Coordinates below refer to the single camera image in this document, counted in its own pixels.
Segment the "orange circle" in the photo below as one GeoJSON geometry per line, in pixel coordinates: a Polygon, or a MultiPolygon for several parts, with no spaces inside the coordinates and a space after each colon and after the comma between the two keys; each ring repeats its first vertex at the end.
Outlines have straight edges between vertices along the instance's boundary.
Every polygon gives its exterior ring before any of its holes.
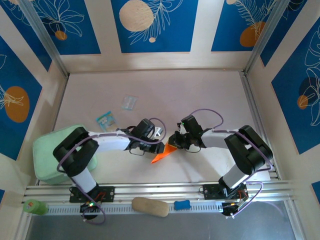
{"type": "Polygon", "coordinates": [[[55,37],[56,37],[57,39],[59,39],[59,40],[61,40],[61,41],[66,40],[67,37],[68,37],[67,34],[66,34],[64,31],[60,31],[60,30],[56,31],[56,32],[54,33],[54,35],[55,35],[55,37]]]}
{"type": "Polygon", "coordinates": [[[253,47],[256,45],[256,42],[265,27],[264,21],[256,22],[254,25],[248,26],[240,36],[240,44],[243,47],[253,47]]]}
{"type": "Polygon", "coordinates": [[[308,98],[307,98],[307,96],[305,96],[305,95],[301,95],[299,98],[298,98],[298,101],[297,101],[297,103],[298,103],[298,107],[300,108],[300,109],[306,109],[306,107],[308,107],[308,98]]]}
{"type": "Polygon", "coordinates": [[[9,100],[4,106],[7,116],[16,123],[23,123],[27,119],[30,109],[27,92],[22,87],[12,86],[5,91],[4,98],[9,100]]]}

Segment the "white floor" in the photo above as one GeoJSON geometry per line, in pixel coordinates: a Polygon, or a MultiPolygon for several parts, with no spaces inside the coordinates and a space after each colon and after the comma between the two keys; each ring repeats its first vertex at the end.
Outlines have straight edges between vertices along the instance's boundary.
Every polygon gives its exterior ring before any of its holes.
{"type": "MultiPolygon", "coordinates": [[[[221,113],[225,122],[220,129],[254,128],[238,72],[157,70],[71,74],[55,129],[83,124],[89,131],[101,132],[96,118],[112,111],[121,128],[137,125],[143,118],[160,118],[169,137],[177,130],[177,122],[199,108],[221,113]],[[132,111],[121,108],[125,95],[138,97],[132,111]]],[[[201,111],[195,117],[203,129],[220,121],[212,112],[201,111]]],[[[155,164],[150,164],[155,155],[136,156],[129,151],[103,152],[97,157],[92,175],[101,184],[217,181],[235,164],[229,151],[220,148],[199,153],[177,150],[155,164]]],[[[270,180],[268,172],[252,178],[270,180]]]]}

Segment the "white wall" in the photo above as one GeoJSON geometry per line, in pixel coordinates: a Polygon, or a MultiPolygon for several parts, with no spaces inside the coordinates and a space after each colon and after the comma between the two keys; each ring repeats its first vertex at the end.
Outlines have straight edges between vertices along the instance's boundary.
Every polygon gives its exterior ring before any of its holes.
{"type": "Polygon", "coordinates": [[[11,240],[14,239],[19,223],[22,211],[21,201],[26,186],[35,182],[33,141],[52,130],[65,78],[54,64],[51,65],[49,73],[45,70],[1,7],[0,23],[1,37],[42,85],[42,92],[17,160],[0,154],[0,189],[5,190],[0,205],[0,238],[11,240]]]}
{"type": "Polygon", "coordinates": [[[191,52],[121,53],[111,1],[85,0],[101,54],[64,55],[71,73],[139,69],[243,69],[251,52],[211,52],[225,0],[199,0],[191,52]]]}
{"type": "Polygon", "coordinates": [[[319,0],[308,0],[266,68],[259,59],[249,75],[279,171],[283,179],[295,183],[308,240],[320,236],[320,206],[311,188],[311,183],[320,180],[320,145],[299,155],[271,82],[319,17],[319,0]]]}

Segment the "orange object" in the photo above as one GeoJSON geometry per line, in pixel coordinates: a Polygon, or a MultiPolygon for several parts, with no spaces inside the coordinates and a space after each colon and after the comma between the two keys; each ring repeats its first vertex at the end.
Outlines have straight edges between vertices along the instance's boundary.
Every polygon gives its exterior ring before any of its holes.
{"type": "Polygon", "coordinates": [[[164,146],[164,152],[158,154],[157,156],[155,156],[155,158],[152,160],[152,164],[158,162],[159,160],[163,159],[164,157],[168,156],[169,154],[173,153],[175,150],[177,150],[178,148],[169,145],[168,143],[165,144],[164,146]]]}

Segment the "mint green cushion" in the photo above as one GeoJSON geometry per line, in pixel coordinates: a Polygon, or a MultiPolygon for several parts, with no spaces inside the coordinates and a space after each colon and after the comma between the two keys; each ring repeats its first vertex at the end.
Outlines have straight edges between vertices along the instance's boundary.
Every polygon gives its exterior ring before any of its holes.
{"type": "MultiPolygon", "coordinates": [[[[58,161],[53,155],[54,149],[76,128],[83,125],[73,125],[39,137],[33,143],[33,165],[35,176],[47,184],[59,184],[69,180],[69,177],[57,171],[58,161]]],[[[97,157],[93,156],[88,164],[89,171],[97,166],[97,157]]]]}

